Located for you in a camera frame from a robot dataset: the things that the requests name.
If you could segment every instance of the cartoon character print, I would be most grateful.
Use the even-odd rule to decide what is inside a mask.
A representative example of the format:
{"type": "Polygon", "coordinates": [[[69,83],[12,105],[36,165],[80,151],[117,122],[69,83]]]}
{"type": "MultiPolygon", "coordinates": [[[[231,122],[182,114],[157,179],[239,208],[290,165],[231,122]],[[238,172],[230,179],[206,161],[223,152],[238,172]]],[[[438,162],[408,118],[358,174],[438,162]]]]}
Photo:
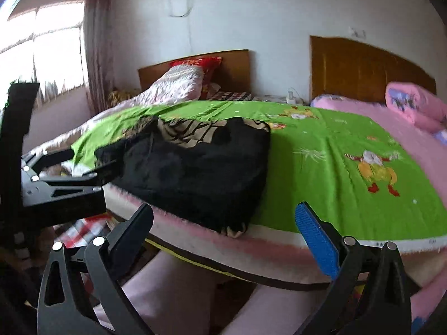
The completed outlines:
{"type": "Polygon", "coordinates": [[[307,107],[297,107],[292,106],[291,109],[285,109],[284,113],[280,114],[280,116],[290,117],[293,119],[306,119],[306,118],[316,118],[317,116],[313,114],[313,112],[307,107]]]}
{"type": "Polygon", "coordinates": [[[397,182],[397,174],[392,168],[384,166],[384,162],[397,159],[397,155],[393,154],[390,157],[380,157],[372,151],[365,150],[361,157],[350,154],[345,154],[345,156],[353,161],[360,161],[357,167],[360,174],[371,184],[368,187],[370,193],[378,192],[379,187],[377,186],[377,182],[385,181],[388,183],[388,191],[390,194],[395,197],[401,196],[393,187],[397,182]]]}

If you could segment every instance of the headboard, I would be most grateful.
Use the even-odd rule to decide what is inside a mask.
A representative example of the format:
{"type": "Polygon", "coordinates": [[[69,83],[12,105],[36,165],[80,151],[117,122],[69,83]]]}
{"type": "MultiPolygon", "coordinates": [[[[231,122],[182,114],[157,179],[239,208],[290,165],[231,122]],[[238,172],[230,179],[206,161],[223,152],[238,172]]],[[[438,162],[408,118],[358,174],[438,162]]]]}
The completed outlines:
{"type": "Polygon", "coordinates": [[[219,84],[223,91],[251,92],[250,51],[247,49],[193,55],[138,69],[142,90],[148,89],[153,82],[165,74],[171,67],[172,61],[204,57],[222,57],[222,63],[214,71],[212,81],[219,84]]]}
{"type": "Polygon", "coordinates": [[[345,38],[310,37],[312,99],[336,94],[385,102],[389,82],[412,82],[436,94],[436,82],[416,64],[386,50],[345,38]]]}

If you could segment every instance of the silver screw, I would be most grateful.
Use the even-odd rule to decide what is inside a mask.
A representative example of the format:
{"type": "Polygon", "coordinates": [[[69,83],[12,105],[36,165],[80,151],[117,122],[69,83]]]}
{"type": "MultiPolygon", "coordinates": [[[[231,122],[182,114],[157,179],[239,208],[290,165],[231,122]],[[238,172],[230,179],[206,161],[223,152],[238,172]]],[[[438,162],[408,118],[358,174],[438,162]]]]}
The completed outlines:
{"type": "Polygon", "coordinates": [[[53,244],[53,250],[61,250],[62,249],[62,242],[57,241],[55,244],[53,244]]]}
{"type": "Polygon", "coordinates": [[[93,239],[93,245],[100,247],[104,244],[105,241],[106,239],[104,237],[96,237],[95,239],[93,239]]]}
{"type": "Polygon", "coordinates": [[[345,242],[345,245],[347,245],[347,246],[354,246],[355,242],[356,242],[355,238],[352,238],[352,237],[346,237],[343,241],[345,242]]]}
{"type": "Polygon", "coordinates": [[[393,243],[392,241],[389,241],[387,243],[387,247],[389,250],[396,250],[397,249],[397,245],[395,243],[393,243]]]}

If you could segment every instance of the window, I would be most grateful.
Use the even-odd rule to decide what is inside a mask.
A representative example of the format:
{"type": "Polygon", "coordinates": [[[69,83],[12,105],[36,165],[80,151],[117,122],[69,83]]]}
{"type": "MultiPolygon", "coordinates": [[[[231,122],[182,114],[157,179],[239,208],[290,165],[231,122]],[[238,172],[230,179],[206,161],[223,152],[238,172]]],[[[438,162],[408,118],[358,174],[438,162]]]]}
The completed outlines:
{"type": "Polygon", "coordinates": [[[41,6],[16,15],[0,32],[0,108],[11,82],[40,82],[40,99],[84,84],[84,2],[41,6]]]}

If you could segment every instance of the folded black clothing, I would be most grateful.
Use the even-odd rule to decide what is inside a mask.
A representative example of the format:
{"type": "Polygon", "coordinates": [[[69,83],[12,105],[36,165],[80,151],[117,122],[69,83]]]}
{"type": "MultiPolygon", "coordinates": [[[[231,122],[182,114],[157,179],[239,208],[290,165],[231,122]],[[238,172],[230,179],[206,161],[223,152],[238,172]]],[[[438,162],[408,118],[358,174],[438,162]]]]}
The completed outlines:
{"type": "Polygon", "coordinates": [[[143,116],[124,138],[98,148],[98,163],[121,163],[113,183],[217,232],[244,231],[267,176],[270,127],[234,117],[164,121],[143,116]]]}

